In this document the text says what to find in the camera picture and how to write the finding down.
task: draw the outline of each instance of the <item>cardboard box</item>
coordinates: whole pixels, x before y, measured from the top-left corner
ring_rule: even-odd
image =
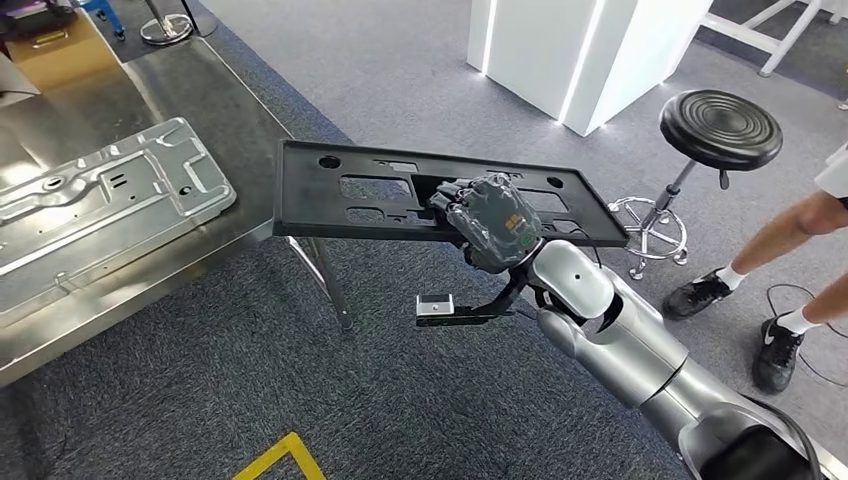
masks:
[[[77,20],[55,34],[6,42],[12,61],[33,85],[46,91],[109,68],[120,68],[112,49],[91,19],[77,10]]]

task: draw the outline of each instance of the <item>stool seat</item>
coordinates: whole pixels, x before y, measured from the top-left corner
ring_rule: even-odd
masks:
[[[680,153],[719,170],[755,170],[783,147],[783,132],[774,117],[718,90],[676,95],[663,107],[660,130]]]

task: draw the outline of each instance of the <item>floor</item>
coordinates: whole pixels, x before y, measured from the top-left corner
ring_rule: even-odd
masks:
[[[774,0],[715,0],[710,12],[728,20],[744,23],[774,4]],[[774,38],[786,36],[807,5],[797,1],[757,28]],[[775,70],[797,82],[835,98],[848,97],[848,21],[829,23],[831,14],[820,11]],[[738,58],[750,62],[752,68],[765,65],[769,55],[750,45],[736,41],[707,28],[697,38]]]
[[[721,191],[717,174],[706,168],[697,169],[685,185],[677,210],[695,239],[692,258],[683,268],[651,267],[637,288],[654,304],[677,284],[728,262],[760,225],[813,191],[824,159],[845,142],[848,116],[836,109],[832,97],[780,75],[760,78],[750,64],[701,43],[690,48],[665,86],[649,92],[605,130],[581,139],[464,63],[470,4],[465,0],[364,0],[355,5],[251,0],[266,12],[263,16],[242,15],[244,3],[203,3],[358,144],[576,167],[608,199],[654,196],[682,168],[656,120],[675,93],[718,88],[769,110],[786,140],[775,162],[732,175],[729,191]],[[757,326],[768,313],[765,289],[786,281],[814,291],[827,285],[848,263],[845,240],[841,232],[811,242],[752,275],[732,299],[669,329],[722,380],[756,393],[749,370]],[[629,264],[621,252],[606,256],[620,272]],[[802,301],[781,295],[776,292],[779,309]],[[810,334],[804,352],[817,370],[845,381],[846,346],[844,339],[820,329]],[[768,398],[848,459],[848,404],[843,399],[842,389],[805,367],[789,391]]]
[[[682,168],[656,128],[675,93],[720,88],[767,108],[786,134],[783,154],[734,175],[729,191],[715,172],[694,172],[677,208],[696,239],[691,262],[651,266],[636,288],[654,304],[810,192],[848,127],[827,95],[761,79],[695,44],[667,85],[581,139],[465,65],[467,0],[203,3],[229,27],[210,43],[295,136],[576,167],[608,199],[652,196]],[[250,49],[264,63],[251,63]],[[765,288],[821,288],[844,270],[844,242],[819,239],[668,327],[722,380],[755,393],[748,371]],[[475,301],[498,288],[450,248],[336,241],[330,250],[355,332],[339,332],[293,256],[266,242],[0,392],[0,476],[230,476],[294,430],[328,478],[683,478],[644,421],[531,321],[414,329],[417,293]],[[619,272],[629,265],[622,252],[603,255]],[[844,375],[844,340],[820,329],[803,351],[822,373]],[[768,400],[848,459],[843,393],[802,367]],[[287,460],[271,476],[294,471]]]

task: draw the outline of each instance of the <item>metal table surface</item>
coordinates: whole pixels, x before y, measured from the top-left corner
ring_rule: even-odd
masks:
[[[237,192],[236,203],[47,308],[8,326],[0,320],[0,387],[269,237],[274,185],[268,179],[277,142],[291,138],[196,38],[0,109],[0,189],[177,116],[209,149]]]

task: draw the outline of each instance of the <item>chrome stool leg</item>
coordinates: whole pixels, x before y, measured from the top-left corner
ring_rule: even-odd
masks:
[[[663,193],[660,194],[659,198],[656,200],[639,197],[625,197],[608,205],[611,212],[626,212],[630,220],[635,222],[633,224],[628,222],[624,225],[625,231],[630,234],[631,238],[634,241],[638,240],[638,246],[632,246],[631,244],[625,247],[628,252],[639,257],[637,265],[630,269],[630,277],[633,280],[642,280],[644,278],[644,272],[648,265],[648,260],[665,260],[671,258],[677,265],[686,265],[688,262],[689,250],[686,248],[686,241],[688,240],[686,225],[684,225],[683,220],[681,220],[680,217],[671,210],[671,204],[674,202],[675,198],[677,198],[677,195],[680,194],[680,186],[683,184],[683,181],[686,180],[686,177],[689,176],[689,173],[692,172],[692,169],[695,168],[695,165],[697,165],[697,162],[690,160],[689,163],[686,164],[686,167],[683,168],[683,171],[680,172],[680,175],[677,176],[673,183],[666,186]],[[651,209],[645,218],[640,218],[633,209],[635,204],[645,204],[650,206]],[[672,238],[654,229],[657,223],[667,225],[671,224],[671,222],[674,222],[680,231],[679,239]],[[648,239],[651,237],[670,245],[672,247],[671,250],[659,253],[650,251],[648,247]]]

